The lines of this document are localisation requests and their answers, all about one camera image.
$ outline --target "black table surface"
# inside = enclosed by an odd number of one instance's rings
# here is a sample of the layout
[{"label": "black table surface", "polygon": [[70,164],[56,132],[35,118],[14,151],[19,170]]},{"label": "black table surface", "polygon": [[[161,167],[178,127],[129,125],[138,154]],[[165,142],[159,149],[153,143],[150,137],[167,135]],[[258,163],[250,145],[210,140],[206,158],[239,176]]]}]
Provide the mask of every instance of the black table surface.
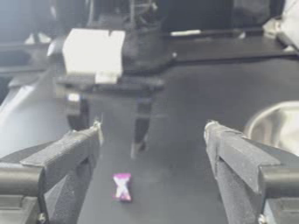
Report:
[{"label": "black table surface", "polygon": [[[130,157],[137,104],[103,99],[92,115],[104,120],[106,143],[79,223],[227,223],[206,154],[203,129],[213,119],[243,130],[265,107],[299,99],[299,62],[181,66],[165,75],[154,105],[149,150]],[[134,202],[114,200],[114,173],[131,172]]]}]

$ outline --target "metal bowl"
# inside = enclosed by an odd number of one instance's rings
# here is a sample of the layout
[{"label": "metal bowl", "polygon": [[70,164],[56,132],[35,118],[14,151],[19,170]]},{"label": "metal bowl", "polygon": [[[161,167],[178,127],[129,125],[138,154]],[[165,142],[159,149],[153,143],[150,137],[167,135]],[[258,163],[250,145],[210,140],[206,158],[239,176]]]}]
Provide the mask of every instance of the metal bowl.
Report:
[{"label": "metal bowl", "polygon": [[262,110],[245,130],[254,141],[299,156],[299,101],[287,101]]}]

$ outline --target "small purple object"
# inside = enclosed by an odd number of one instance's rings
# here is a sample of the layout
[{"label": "small purple object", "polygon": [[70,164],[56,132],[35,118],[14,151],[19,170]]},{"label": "small purple object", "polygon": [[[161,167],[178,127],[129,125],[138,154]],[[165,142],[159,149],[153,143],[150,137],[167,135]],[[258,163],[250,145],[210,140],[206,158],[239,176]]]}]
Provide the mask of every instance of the small purple object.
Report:
[{"label": "small purple object", "polygon": [[131,173],[118,173],[114,175],[114,180],[116,182],[116,195],[115,198],[119,201],[133,201],[133,197],[129,191],[129,183],[131,181]]}]

